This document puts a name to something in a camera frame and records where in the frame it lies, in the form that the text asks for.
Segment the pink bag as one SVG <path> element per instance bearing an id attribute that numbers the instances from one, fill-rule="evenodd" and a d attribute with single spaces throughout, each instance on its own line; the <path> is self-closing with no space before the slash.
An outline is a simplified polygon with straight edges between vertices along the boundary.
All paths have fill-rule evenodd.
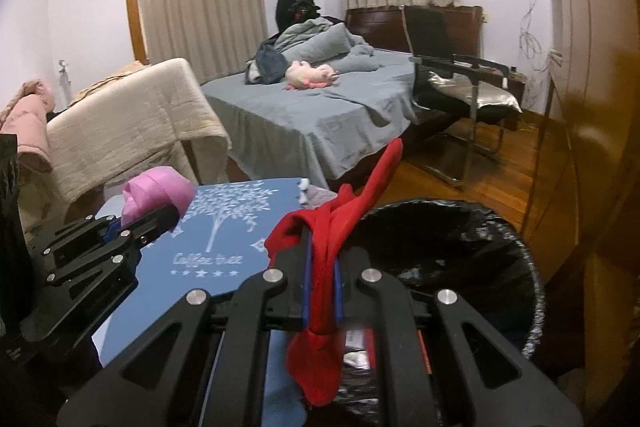
<path id="1" fill-rule="evenodd" d="M 158 166 L 130 179 L 122 189 L 122 225 L 130 225 L 153 210 L 173 205 L 182 218 L 196 194 L 195 186 L 172 167 Z"/>

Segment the red cloth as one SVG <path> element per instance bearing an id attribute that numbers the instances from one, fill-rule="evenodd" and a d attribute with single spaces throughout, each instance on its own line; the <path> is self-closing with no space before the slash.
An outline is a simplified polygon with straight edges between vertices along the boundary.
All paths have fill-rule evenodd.
<path id="1" fill-rule="evenodd" d="M 281 251 L 300 243 L 303 229 L 310 231 L 308 320 L 288 345 L 286 365 L 313 407 L 331 403 L 342 378 L 345 336 L 336 325 L 335 261 L 358 222 L 390 184 L 401 155 L 401 139 L 393 139 L 360 194 L 345 183 L 329 202 L 285 215 L 265 240 L 274 265 Z"/>

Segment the orange knit cloth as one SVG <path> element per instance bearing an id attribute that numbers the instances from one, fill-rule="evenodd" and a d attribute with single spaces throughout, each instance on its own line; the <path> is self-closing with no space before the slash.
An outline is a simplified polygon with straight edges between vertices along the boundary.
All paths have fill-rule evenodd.
<path id="1" fill-rule="evenodd" d="M 420 329 L 418 329 L 416 331 L 416 335 L 418 335 L 418 339 L 419 339 L 419 346 L 421 349 L 421 355 L 422 355 L 422 359 L 423 359 L 423 363 L 425 366 L 425 370 L 427 375 L 432 375 L 432 367 L 431 367 L 431 362 L 430 362 L 430 358 L 428 357 L 427 351 L 426 351 L 426 343 L 424 341 L 424 337 L 422 332 L 420 331 Z"/>

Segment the white cardboard box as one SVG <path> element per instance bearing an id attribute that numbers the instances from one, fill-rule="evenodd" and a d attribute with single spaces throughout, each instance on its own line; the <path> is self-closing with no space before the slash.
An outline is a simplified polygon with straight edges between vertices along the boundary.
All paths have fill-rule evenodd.
<path id="1" fill-rule="evenodd" d="M 343 363 L 358 371 L 374 369 L 375 352 L 371 329 L 351 329 L 346 332 Z"/>

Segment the black lined trash bin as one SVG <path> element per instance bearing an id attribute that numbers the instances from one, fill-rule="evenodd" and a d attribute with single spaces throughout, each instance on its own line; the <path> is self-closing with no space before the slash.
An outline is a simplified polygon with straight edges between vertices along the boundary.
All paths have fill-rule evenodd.
<path id="1" fill-rule="evenodd" d="M 528 247 L 511 223 L 477 202 L 410 199 L 375 208 L 352 230 L 345 247 L 367 251 L 372 265 L 409 291 L 457 291 L 529 359 L 544 327 L 544 288 Z M 432 375 L 439 426 L 471 426 L 461 381 Z M 345 361 L 341 387 L 321 426 L 378 426 L 373 369 Z"/>

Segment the beige blanket on rack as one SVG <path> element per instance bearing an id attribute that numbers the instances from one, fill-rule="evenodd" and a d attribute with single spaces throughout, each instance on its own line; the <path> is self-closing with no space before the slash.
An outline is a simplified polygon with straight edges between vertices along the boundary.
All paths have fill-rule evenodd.
<path id="1" fill-rule="evenodd" d="M 183 176 L 199 184 L 227 180 L 230 136 L 184 58 L 108 84 L 54 117 L 47 135 L 51 184 L 67 204 L 181 145 L 189 161 Z"/>

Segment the pink quilted jacket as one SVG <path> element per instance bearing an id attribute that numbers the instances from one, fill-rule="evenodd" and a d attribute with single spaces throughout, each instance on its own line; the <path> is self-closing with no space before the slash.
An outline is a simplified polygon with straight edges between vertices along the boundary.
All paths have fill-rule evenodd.
<path id="1" fill-rule="evenodd" d="M 47 135 L 47 115 L 55 108 L 54 96 L 40 79 L 24 82 L 1 111 L 1 133 L 17 137 L 17 161 L 33 172 L 52 170 Z"/>

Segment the wooden wardrobe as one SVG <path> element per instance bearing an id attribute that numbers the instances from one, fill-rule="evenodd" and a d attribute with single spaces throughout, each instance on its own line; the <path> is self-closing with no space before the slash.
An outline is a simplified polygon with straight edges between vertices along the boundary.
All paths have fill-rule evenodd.
<path id="1" fill-rule="evenodd" d="M 547 295 L 538 365 L 592 416 L 628 364 L 639 276 L 639 0 L 552 0 L 559 35 L 523 234 Z"/>

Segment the dark clothes on bed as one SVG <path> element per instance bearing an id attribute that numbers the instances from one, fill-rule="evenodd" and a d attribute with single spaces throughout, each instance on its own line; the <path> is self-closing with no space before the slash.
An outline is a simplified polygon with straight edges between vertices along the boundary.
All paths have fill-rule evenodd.
<path id="1" fill-rule="evenodd" d="M 246 84 L 279 83 L 285 77 L 288 61 L 270 42 L 263 42 L 247 64 L 244 72 Z"/>

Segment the pink plush toy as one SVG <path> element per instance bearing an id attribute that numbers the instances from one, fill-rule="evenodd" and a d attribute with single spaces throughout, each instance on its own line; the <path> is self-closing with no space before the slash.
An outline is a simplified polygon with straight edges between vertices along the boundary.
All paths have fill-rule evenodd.
<path id="1" fill-rule="evenodd" d="M 305 61 L 293 61 L 286 70 L 288 90 L 322 89 L 332 86 L 340 74 L 330 65 L 314 67 Z"/>

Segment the grey sheeted bed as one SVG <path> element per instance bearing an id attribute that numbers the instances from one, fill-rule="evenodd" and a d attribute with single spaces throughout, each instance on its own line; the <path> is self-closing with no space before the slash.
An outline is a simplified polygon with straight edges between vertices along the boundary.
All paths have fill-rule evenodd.
<path id="1" fill-rule="evenodd" d="M 295 24 L 274 47 L 281 53 L 332 25 L 324 17 Z M 326 187 L 423 124 L 428 114 L 413 104 L 408 54 L 374 48 L 374 56 L 374 72 L 346 72 L 322 89 L 246 84 L 244 74 L 205 83 L 202 91 L 230 136 L 230 158 L 250 179 L 304 176 Z"/>

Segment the grey pillow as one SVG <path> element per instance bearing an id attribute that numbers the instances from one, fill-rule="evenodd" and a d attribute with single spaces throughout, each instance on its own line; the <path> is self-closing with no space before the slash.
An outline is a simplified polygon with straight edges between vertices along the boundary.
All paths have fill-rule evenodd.
<path id="1" fill-rule="evenodd" d="M 290 64 L 306 62 L 312 67 L 329 65 L 339 74 L 374 72 L 380 67 L 374 47 L 361 36 L 352 34 L 344 24 L 332 25 L 281 54 Z"/>

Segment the black office chair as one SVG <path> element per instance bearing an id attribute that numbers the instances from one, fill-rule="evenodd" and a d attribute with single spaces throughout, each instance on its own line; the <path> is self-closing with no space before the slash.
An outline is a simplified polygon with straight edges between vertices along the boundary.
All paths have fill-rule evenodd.
<path id="1" fill-rule="evenodd" d="M 414 66 L 413 104 L 443 113 L 452 122 L 467 119 L 468 134 L 447 133 L 462 146 L 462 163 L 448 172 L 444 167 L 426 170 L 453 186 L 469 174 L 476 153 L 494 157 L 502 147 L 506 120 L 521 113 L 521 103 L 510 86 L 509 66 L 477 56 L 457 54 L 441 12 L 416 5 L 400 8 L 402 28 Z"/>

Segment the wooden coat rack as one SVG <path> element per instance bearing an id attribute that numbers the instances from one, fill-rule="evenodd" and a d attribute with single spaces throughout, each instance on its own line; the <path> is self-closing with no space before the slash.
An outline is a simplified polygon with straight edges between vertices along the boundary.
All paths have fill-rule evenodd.
<path id="1" fill-rule="evenodd" d="M 283 32 L 294 24 L 313 20 L 320 15 L 320 8 L 314 0 L 278 0 L 276 5 L 276 23 L 278 31 Z"/>

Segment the dark wooden headboard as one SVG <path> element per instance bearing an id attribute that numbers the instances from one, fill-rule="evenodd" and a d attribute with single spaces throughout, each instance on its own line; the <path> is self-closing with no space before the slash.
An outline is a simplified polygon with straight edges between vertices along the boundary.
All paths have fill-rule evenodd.
<path id="1" fill-rule="evenodd" d="M 479 5 L 390 5 L 348 9 L 345 25 L 378 49 L 479 56 L 483 15 Z"/>

